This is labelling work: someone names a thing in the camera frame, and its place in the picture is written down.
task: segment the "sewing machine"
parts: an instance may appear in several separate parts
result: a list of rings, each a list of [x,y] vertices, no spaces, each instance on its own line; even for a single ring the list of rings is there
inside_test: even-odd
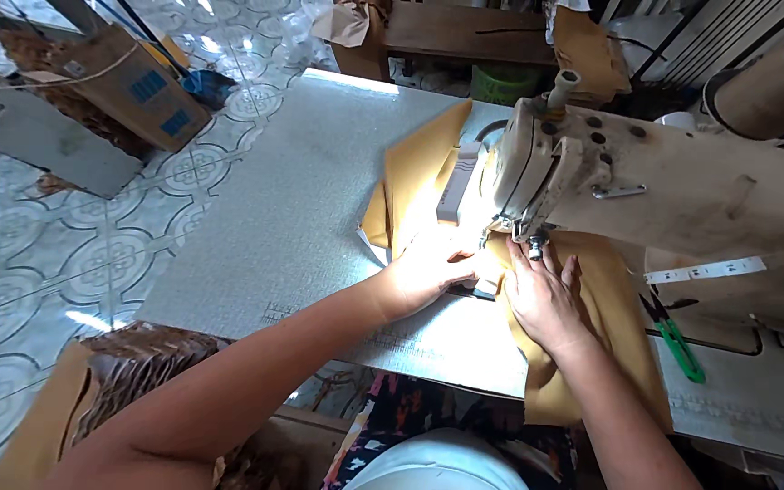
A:
[[[546,230],[584,231],[701,259],[784,250],[784,150],[566,106],[561,71],[522,98],[479,175],[487,229],[539,257]]]

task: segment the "floral tile pattern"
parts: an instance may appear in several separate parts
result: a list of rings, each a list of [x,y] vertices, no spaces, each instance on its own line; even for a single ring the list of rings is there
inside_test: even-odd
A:
[[[281,42],[281,19],[299,0],[130,4],[171,36],[191,68],[224,73],[238,86],[183,150],[154,155],[109,201],[78,191],[43,196],[35,186],[41,171],[0,153],[0,455],[64,346],[130,322],[231,172],[256,165],[246,152],[306,67]],[[72,28],[44,0],[15,5],[30,19]],[[2,7],[16,16],[12,4]],[[404,77],[402,63],[390,60],[399,84],[467,94],[461,82],[421,68]],[[0,46],[0,74],[13,70]],[[351,417],[373,378],[367,368],[333,361],[287,403]]]

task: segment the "plastic bag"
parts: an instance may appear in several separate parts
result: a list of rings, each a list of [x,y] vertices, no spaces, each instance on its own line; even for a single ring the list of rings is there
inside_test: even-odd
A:
[[[334,61],[332,48],[322,39],[310,35],[314,19],[332,8],[332,0],[302,0],[301,7],[280,19],[282,39],[274,58],[286,66],[313,66],[331,72],[341,72]]]
[[[619,17],[607,23],[607,29],[622,39],[620,41],[622,56],[625,57],[625,62],[628,64],[629,76],[637,73],[637,68],[647,61],[651,52],[642,46],[626,42],[624,39],[636,39],[640,43],[655,49],[673,27],[680,22],[681,18],[682,14],[673,13],[659,16]],[[666,52],[663,54],[669,60],[656,59],[655,63],[652,63],[652,66],[643,74],[641,78],[643,81],[658,81],[665,76],[672,58]]]

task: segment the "industrial sewing machine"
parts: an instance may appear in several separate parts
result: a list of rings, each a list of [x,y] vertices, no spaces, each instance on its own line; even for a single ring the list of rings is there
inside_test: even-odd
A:
[[[520,99],[508,120],[477,136],[504,128],[471,166],[468,193],[444,192],[439,207],[455,207],[484,238],[491,230],[527,242],[533,260],[553,228],[623,240],[670,264],[758,257],[767,270],[665,284],[663,299],[700,300],[685,311],[699,320],[767,322],[784,332],[784,150],[734,135],[784,133],[784,77],[776,73],[784,73],[784,45],[708,83],[706,106],[728,129],[715,134],[566,106],[580,76],[561,71],[551,92]]]
[[[565,106],[579,75],[522,98],[475,172],[488,229],[528,242],[585,231],[704,259],[784,250],[784,151]]]

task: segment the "tan fabric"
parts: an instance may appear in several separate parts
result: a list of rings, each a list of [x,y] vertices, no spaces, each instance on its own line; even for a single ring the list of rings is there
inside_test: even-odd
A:
[[[463,106],[450,109],[386,152],[385,185],[376,187],[363,229],[375,245],[388,247],[392,243],[394,257],[398,257],[419,230],[436,226],[435,207],[458,155],[451,147],[457,143],[470,112],[470,104],[467,112]],[[387,209],[388,214],[378,209]],[[379,230],[387,230],[386,236]],[[571,254],[579,255],[583,270],[580,292],[585,309],[583,317],[589,319],[593,332],[619,362],[655,420],[665,431],[671,431],[667,396],[622,257],[603,236],[557,232],[551,239],[559,260]],[[510,267],[505,237],[493,235],[482,255],[481,275],[497,284],[503,270]],[[503,289],[495,299],[501,308],[499,315],[506,315],[510,332],[529,361],[525,382],[526,423],[555,426],[577,423],[579,406],[554,362],[513,318]]]
[[[507,269],[510,254],[506,237],[493,234],[487,251]],[[599,235],[577,232],[553,232],[550,240],[561,263],[569,255],[579,257],[582,276],[580,298],[582,318],[612,353],[622,372],[631,380],[640,400],[665,431],[671,431],[670,407],[658,368],[652,358],[645,332],[645,322],[622,256],[610,242]],[[581,419],[579,405],[573,399],[555,363],[539,344],[531,340],[513,318],[504,288],[495,297],[510,325],[510,333],[528,358],[525,381],[525,423],[569,426]]]
[[[393,257],[401,254],[419,230],[437,224],[435,208],[443,186],[438,192],[435,183],[458,144],[470,107],[470,99],[452,106],[386,150],[386,209]]]

